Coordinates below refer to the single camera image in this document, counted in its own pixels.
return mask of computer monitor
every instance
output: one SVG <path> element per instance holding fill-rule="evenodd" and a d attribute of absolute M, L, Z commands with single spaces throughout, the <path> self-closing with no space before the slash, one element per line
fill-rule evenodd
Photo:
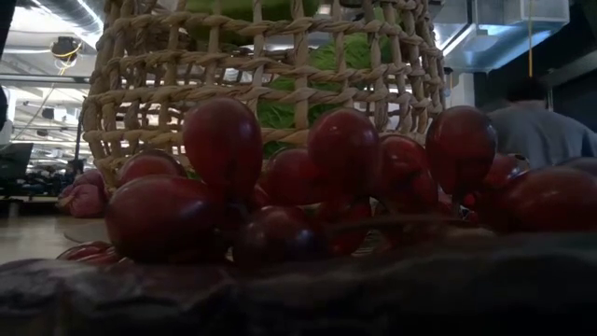
<path fill-rule="evenodd" d="M 0 145 L 0 179 L 23 178 L 34 144 Z"/>

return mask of floor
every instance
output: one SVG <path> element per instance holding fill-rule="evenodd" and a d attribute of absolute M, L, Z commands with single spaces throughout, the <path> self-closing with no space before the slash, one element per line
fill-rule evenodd
<path fill-rule="evenodd" d="M 88 225 L 71 217 L 14 217 L 0 219 L 0 263 L 17 259 L 56 258 L 76 245 L 64 232 Z"/>

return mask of green vegetable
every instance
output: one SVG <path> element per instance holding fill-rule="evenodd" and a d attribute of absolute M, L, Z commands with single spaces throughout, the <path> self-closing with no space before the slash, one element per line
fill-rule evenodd
<path fill-rule="evenodd" d="M 376 8 L 376 17 L 382 20 L 383 12 L 381 8 Z M 381 38 L 382 63 L 391 62 L 391 43 L 387 36 Z M 368 36 L 366 34 L 347 35 L 344 38 L 344 52 L 345 61 L 348 68 L 360 70 L 369 69 L 371 67 L 370 48 L 368 44 Z M 330 42 L 313 50 L 309 55 L 308 64 L 320 70 L 336 70 L 336 44 Z M 295 79 L 288 77 L 278 77 L 274 79 L 268 87 L 280 91 L 293 91 L 295 89 Z M 339 92 L 341 90 L 340 83 L 324 83 L 312 82 L 308 83 L 310 88 L 321 91 Z M 365 84 L 359 83 L 355 85 L 362 90 Z M 309 123 L 314 121 L 322 114 L 338 107 L 337 105 L 312 105 L 309 108 Z M 294 106 L 278 102 L 260 101 L 257 104 L 257 115 L 262 127 L 273 129 L 288 129 L 294 128 Z M 264 146 L 264 156 L 268 158 L 271 154 L 284 147 L 292 147 L 290 144 L 281 142 L 270 142 Z"/>
<path fill-rule="evenodd" d="M 188 0 L 187 10 L 191 13 L 213 13 L 215 0 Z M 253 21 L 253 0 L 222 0 L 222 15 L 235 20 Z M 303 0 L 305 16 L 311 17 L 319 8 L 319 0 Z M 292 20 L 290 0 L 261 0 L 261 15 L 265 21 Z M 188 33 L 199 41 L 209 41 L 211 27 L 196 25 L 188 27 Z M 252 36 L 241 36 L 232 31 L 220 31 L 221 43 L 236 46 L 253 44 Z"/>

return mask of air duct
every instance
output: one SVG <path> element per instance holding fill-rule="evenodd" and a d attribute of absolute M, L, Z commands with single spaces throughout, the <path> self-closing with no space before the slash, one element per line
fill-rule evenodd
<path fill-rule="evenodd" d="M 104 0 L 31 1 L 49 15 L 70 24 L 73 33 L 95 49 L 104 32 Z"/>
<path fill-rule="evenodd" d="M 570 21 L 569 0 L 451 0 L 434 19 L 446 65 L 464 72 L 502 67 Z"/>

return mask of dark fabric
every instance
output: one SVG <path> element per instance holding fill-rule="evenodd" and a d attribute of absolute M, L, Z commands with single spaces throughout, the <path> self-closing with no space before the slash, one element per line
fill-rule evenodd
<path fill-rule="evenodd" d="M 8 30 L 12 23 L 17 0 L 0 0 L 0 59 L 7 43 Z M 8 103 L 4 90 L 0 90 L 0 131 L 7 121 Z"/>
<path fill-rule="evenodd" d="M 6 335 L 596 334 L 597 234 L 453 241 L 407 253 L 227 267 L 0 267 Z"/>
<path fill-rule="evenodd" d="M 531 168 L 574 157 L 597 156 L 597 135 L 561 114 L 529 105 L 512 105 L 488 116 L 497 131 L 498 151 L 524 155 Z"/>

